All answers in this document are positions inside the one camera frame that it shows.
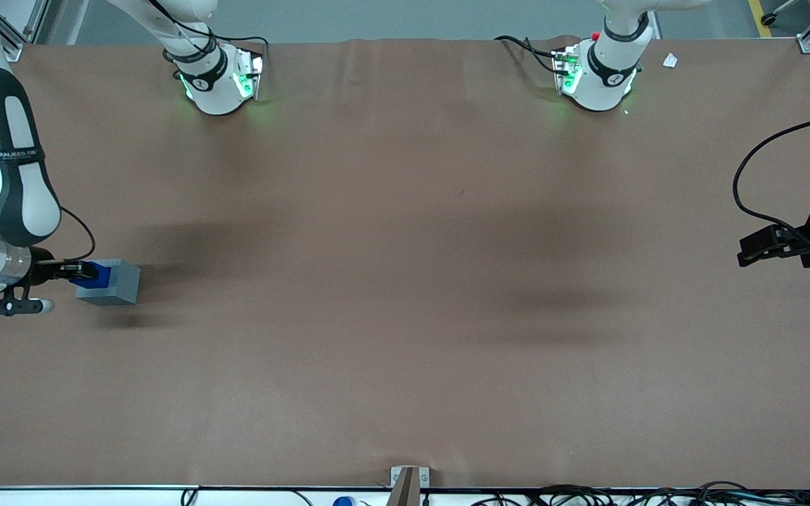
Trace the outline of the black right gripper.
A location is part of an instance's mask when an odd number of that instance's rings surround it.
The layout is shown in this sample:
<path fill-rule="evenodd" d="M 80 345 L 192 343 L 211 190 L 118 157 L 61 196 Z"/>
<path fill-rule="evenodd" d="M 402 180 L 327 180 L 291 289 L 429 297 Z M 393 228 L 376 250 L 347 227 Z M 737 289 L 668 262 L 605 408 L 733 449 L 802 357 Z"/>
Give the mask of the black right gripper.
<path fill-rule="evenodd" d="M 25 275 L 26 286 L 39 286 L 48 281 L 58 279 L 71 283 L 95 283 L 97 271 L 101 268 L 89 261 L 59 262 L 47 249 L 42 247 L 29 247 L 31 264 Z"/>

